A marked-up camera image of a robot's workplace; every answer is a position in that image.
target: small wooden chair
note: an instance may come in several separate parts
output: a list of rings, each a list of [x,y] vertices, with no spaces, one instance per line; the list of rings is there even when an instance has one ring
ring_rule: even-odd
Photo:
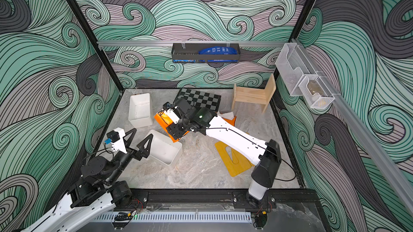
[[[231,109],[234,111],[235,101],[239,101],[261,104],[262,113],[264,113],[275,91],[276,80],[274,79],[274,74],[271,74],[265,89],[237,87],[237,85],[234,85],[234,100]]]

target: aluminum rail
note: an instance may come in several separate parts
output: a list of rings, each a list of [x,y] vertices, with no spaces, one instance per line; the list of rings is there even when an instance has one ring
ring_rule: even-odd
[[[215,40],[98,40],[99,47],[105,46],[172,46],[173,43],[237,43],[244,47],[283,47],[287,41],[215,41]]]

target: chess board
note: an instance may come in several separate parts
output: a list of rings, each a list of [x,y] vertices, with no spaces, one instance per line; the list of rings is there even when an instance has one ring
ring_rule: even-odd
[[[189,89],[181,89],[178,95],[176,95],[174,102],[182,97],[187,100],[190,105],[198,108],[207,107],[215,112],[218,111],[219,103],[221,102],[220,95]]]

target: wave pattern wallpaper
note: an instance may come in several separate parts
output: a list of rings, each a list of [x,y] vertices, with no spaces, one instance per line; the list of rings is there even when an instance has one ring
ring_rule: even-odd
[[[0,230],[80,177],[119,91],[65,0],[0,0]]]
[[[98,40],[287,41],[300,0],[76,0]],[[172,63],[170,47],[105,48],[123,86],[263,87],[281,48],[243,48],[237,64]]]
[[[413,183],[413,0],[317,0],[299,40]],[[281,78],[276,104],[306,185],[334,231],[413,231],[334,104],[309,109]]]

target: wall-mounted basket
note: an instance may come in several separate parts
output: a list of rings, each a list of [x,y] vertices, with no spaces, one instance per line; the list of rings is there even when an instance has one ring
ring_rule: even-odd
[[[325,109],[334,97],[296,43],[284,44],[276,66],[290,96],[303,96],[311,108]]]
[[[320,77],[318,75],[305,75],[298,87],[303,93],[303,97],[311,108],[325,109],[334,97],[327,96],[327,93],[320,85]]]
[[[213,46],[229,46],[238,54],[199,54],[202,49]],[[172,60],[174,63],[238,63],[241,50],[237,43],[174,43]]]
[[[304,75],[311,74],[311,71],[315,73],[312,68],[309,69],[306,66],[302,59],[302,52],[296,43],[285,43],[276,61],[277,69],[290,96],[301,96],[299,82]]]

